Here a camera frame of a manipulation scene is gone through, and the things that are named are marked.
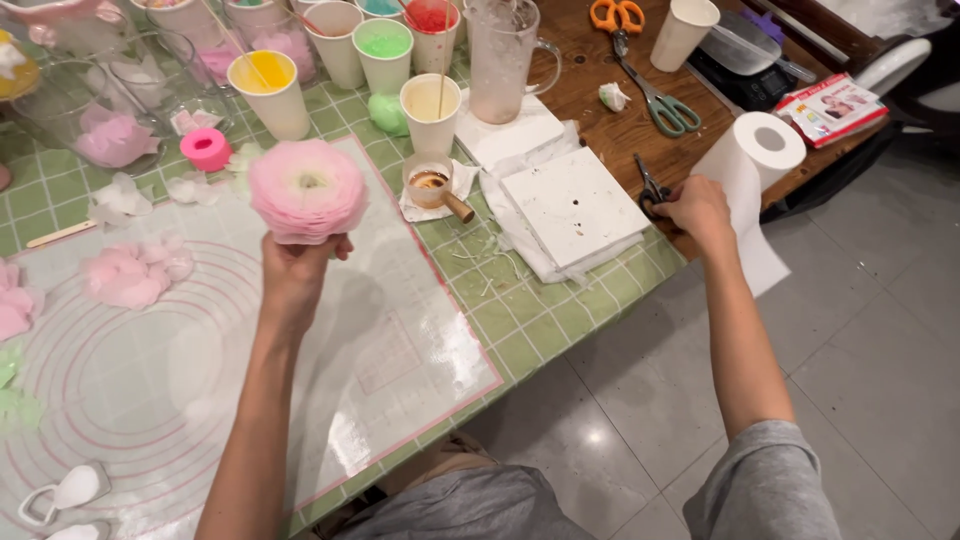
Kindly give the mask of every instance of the blue paint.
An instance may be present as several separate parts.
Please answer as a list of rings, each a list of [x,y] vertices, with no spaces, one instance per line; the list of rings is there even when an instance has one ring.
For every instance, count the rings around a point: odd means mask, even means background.
[[[392,15],[403,9],[397,0],[367,0],[360,7],[377,15]]]

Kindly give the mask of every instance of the white tile floor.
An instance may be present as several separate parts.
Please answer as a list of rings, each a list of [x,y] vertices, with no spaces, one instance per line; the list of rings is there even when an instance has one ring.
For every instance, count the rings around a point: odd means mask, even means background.
[[[764,228],[793,274],[760,310],[851,540],[960,538],[960,163],[903,146]],[[700,272],[466,427],[601,540],[688,537],[681,508],[727,448]]]

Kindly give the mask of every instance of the person's arm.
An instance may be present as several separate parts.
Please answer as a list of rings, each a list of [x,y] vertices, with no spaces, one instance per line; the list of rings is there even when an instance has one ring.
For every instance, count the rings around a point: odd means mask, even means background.
[[[790,396],[740,268],[727,197],[696,175],[654,207],[693,237],[707,282],[713,386],[727,438],[764,420],[795,422]]]
[[[353,250],[342,234],[320,246],[263,238],[263,304],[237,416],[197,526],[197,540],[276,538],[283,518],[294,365],[313,323],[331,253]]]

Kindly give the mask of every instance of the red and white package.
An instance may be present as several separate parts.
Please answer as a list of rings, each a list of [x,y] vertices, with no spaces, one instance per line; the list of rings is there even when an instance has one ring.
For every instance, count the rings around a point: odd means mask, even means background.
[[[777,115],[813,146],[821,146],[866,129],[887,113],[879,96],[857,86],[847,73],[783,96]]]

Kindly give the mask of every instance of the black scissors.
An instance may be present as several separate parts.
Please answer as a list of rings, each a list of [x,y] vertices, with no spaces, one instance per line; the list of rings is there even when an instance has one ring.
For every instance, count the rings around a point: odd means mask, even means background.
[[[634,152],[634,160],[636,160],[636,166],[640,168],[640,174],[643,176],[643,190],[640,191],[640,196],[636,199],[636,203],[640,205],[640,209],[643,210],[643,215],[647,216],[651,221],[663,219],[663,216],[653,211],[653,205],[666,202],[671,190],[669,187],[663,187],[657,184],[654,177],[650,176],[650,171],[647,170],[646,165],[643,164],[643,160],[640,159],[640,154]]]

